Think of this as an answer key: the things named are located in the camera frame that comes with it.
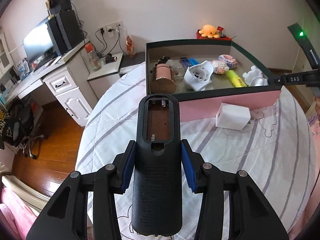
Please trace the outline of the white astronaut figure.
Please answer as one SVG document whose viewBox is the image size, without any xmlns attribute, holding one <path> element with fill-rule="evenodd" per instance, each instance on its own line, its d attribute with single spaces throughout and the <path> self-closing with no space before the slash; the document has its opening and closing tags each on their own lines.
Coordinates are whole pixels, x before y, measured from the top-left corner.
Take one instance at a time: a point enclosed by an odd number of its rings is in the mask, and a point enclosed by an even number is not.
<svg viewBox="0 0 320 240">
<path fill-rule="evenodd" d="M 267 78 L 264 78 L 263 72 L 257 66 L 252 66 L 250 71 L 242 74 L 242 77 L 249 87 L 268 86 Z"/>
</svg>

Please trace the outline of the yellow highlighter marker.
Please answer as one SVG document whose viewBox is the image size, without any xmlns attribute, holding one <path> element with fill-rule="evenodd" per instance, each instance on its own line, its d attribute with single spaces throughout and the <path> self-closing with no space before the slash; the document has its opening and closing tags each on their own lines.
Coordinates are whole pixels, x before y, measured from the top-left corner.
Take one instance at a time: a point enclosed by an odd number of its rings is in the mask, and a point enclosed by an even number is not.
<svg viewBox="0 0 320 240">
<path fill-rule="evenodd" d="M 240 78 L 238 74 L 236 74 L 235 71 L 229 70 L 226 72 L 226 76 L 228 77 L 229 81 L 233 84 L 236 88 L 241 87 L 247 87 L 247 85 L 244 83 L 244 81 Z"/>
</svg>

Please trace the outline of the pink purple brick figure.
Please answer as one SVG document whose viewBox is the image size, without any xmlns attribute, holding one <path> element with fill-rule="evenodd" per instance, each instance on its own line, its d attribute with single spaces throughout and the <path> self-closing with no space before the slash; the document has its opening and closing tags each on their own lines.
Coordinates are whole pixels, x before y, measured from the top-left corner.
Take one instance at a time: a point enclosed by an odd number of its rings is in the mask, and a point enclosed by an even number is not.
<svg viewBox="0 0 320 240">
<path fill-rule="evenodd" d="M 236 59 L 231 55 L 222 54 L 218 57 L 218 60 L 224 62 L 229 69 L 234 69 L 238 65 Z"/>
</svg>

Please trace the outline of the white charger cube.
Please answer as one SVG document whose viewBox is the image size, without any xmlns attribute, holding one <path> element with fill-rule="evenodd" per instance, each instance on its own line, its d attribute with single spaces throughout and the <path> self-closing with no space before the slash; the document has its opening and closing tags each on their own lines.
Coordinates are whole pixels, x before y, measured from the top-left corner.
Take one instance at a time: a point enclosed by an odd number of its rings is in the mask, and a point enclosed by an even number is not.
<svg viewBox="0 0 320 240">
<path fill-rule="evenodd" d="M 247 107 L 221 103 L 215 116 L 215 126 L 218 128 L 242 131 L 251 119 Z"/>
</svg>

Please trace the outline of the black remote control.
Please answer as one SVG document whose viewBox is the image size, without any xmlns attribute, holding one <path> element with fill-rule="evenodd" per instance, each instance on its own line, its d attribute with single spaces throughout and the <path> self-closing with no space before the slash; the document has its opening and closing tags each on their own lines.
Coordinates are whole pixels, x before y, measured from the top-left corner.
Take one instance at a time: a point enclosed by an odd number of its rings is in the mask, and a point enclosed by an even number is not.
<svg viewBox="0 0 320 240">
<path fill-rule="evenodd" d="M 170 95 L 153 94 L 139 103 L 133 229 L 144 236 L 170 237 L 182 227 L 180 109 Z"/>
</svg>

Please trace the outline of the white brick figure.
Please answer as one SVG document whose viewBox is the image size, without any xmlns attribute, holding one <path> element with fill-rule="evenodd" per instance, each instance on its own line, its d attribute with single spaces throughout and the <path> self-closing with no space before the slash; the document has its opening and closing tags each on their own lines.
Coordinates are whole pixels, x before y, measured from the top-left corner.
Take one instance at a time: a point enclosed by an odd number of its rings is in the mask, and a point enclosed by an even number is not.
<svg viewBox="0 0 320 240">
<path fill-rule="evenodd" d="M 226 74 L 229 71 L 227 64 L 220 60 L 214 60 L 211 62 L 213 67 L 213 73 L 218 75 Z"/>
</svg>

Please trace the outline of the white plug adapter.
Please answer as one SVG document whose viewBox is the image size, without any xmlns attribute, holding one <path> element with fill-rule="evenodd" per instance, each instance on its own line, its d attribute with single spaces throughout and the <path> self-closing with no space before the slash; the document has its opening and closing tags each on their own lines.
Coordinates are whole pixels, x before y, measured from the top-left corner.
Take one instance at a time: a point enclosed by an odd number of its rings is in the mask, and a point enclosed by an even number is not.
<svg viewBox="0 0 320 240">
<path fill-rule="evenodd" d="M 213 65 L 209 61 L 203 61 L 200 64 L 188 67 L 183 83 L 186 89 L 201 91 L 212 83 Z"/>
</svg>

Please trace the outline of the blue lighter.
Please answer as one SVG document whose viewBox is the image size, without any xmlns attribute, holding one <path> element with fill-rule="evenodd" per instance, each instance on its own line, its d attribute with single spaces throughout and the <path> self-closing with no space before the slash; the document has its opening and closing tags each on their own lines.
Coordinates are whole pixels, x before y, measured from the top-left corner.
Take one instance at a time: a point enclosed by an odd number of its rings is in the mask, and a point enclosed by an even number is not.
<svg viewBox="0 0 320 240">
<path fill-rule="evenodd" d="M 186 69 L 188 69 L 189 67 L 192 66 L 191 62 L 190 62 L 186 57 L 181 57 L 181 58 L 180 58 L 180 63 L 181 63 Z"/>
</svg>

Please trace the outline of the pink cup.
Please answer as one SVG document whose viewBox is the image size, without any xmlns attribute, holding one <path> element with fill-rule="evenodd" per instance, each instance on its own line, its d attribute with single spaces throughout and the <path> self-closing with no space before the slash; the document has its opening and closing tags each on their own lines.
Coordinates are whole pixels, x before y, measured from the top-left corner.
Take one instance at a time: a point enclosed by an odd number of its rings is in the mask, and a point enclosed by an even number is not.
<svg viewBox="0 0 320 240">
<path fill-rule="evenodd" d="M 174 94 L 176 91 L 174 76 L 174 72 L 168 64 L 157 64 L 153 69 L 151 93 Z"/>
</svg>

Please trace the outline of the black hair clip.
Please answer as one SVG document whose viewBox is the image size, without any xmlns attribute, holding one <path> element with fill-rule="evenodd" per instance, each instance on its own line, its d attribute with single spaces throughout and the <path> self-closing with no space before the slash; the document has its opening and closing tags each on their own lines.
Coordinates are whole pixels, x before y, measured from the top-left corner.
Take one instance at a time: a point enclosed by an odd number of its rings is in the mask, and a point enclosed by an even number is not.
<svg viewBox="0 0 320 240">
<path fill-rule="evenodd" d="M 162 58 L 160 58 L 157 62 L 157 64 L 166 64 L 168 61 L 170 60 L 170 57 L 168 56 L 163 56 Z"/>
</svg>

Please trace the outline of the pink storage box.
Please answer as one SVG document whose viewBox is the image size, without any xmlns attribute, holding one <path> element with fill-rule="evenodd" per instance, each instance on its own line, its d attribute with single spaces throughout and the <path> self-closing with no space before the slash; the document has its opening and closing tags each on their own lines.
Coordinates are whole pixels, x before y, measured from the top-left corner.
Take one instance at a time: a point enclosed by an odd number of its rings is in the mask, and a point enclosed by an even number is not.
<svg viewBox="0 0 320 240">
<path fill-rule="evenodd" d="M 180 104 L 181 121 L 214 117 L 221 103 L 257 109 L 272 106 L 279 98 L 281 86 L 275 85 L 274 75 L 255 56 L 233 41 L 223 40 L 168 40 L 149 42 L 145 46 L 146 93 L 152 94 L 153 69 L 157 61 L 168 56 L 172 60 L 182 57 L 196 59 L 199 63 L 213 61 L 228 54 L 238 62 L 235 72 L 242 76 L 252 66 L 258 67 L 267 78 L 266 86 L 236 88 L 225 75 L 213 74 L 211 83 L 202 91 L 187 89 L 182 81 L 176 82 L 173 96 Z"/>
</svg>

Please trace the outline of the small white side cabinet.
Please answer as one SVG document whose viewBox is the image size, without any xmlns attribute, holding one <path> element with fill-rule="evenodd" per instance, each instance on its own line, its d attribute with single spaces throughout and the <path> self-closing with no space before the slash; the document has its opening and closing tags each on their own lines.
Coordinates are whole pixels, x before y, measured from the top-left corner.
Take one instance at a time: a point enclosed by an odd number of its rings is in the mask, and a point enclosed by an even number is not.
<svg viewBox="0 0 320 240">
<path fill-rule="evenodd" d="M 119 68 L 123 53 L 113 54 L 112 56 L 116 57 L 117 60 L 105 64 L 104 60 L 100 59 L 101 68 L 99 70 L 93 70 L 87 78 L 98 99 L 120 79 Z"/>
</svg>

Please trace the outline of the orange lid water bottle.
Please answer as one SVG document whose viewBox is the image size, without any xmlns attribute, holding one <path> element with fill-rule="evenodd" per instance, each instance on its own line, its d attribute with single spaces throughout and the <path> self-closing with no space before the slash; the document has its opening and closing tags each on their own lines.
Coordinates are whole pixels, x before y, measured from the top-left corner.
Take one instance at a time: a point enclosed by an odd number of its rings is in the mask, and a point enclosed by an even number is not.
<svg viewBox="0 0 320 240">
<path fill-rule="evenodd" d="M 89 57 L 90 64 L 92 66 L 93 71 L 97 71 L 101 68 L 99 56 L 97 55 L 97 52 L 95 50 L 95 47 L 91 42 L 88 42 L 85 44 L 85 50 L 87 52 L 87 55 Z"/>
</svg>

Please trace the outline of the white glass cabinet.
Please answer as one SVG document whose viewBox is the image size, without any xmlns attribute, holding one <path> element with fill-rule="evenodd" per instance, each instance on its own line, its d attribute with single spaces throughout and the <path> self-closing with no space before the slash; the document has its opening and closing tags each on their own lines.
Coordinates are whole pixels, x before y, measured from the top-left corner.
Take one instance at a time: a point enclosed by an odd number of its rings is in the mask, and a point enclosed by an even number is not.
<svg viewBox="0 0 320 240">
<path fill-rule="evenodd" d="M 0 69 L 1 77 L 3 77 L 14 66 L 8 46 L 3 33 L 0 34 Z"/>
</svg>

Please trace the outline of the wall power outlet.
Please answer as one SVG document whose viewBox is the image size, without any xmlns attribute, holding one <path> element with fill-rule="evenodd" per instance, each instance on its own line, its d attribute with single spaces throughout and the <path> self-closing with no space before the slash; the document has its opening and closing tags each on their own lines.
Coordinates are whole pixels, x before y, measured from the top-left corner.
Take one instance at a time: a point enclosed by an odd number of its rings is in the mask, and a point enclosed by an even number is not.
<svg viewBox="0 0 320 240">
<path fill-rule="evenodd" d="M 117 22 L 103 25 L 97 28 L 97 30 L 100 30 L 100 29 L 104 29 L 104 31 L 109 31 L 110 29 L 120 30 L 120 29 L 123 29 L 123 22 L 117 21 Z"/>
</svg>

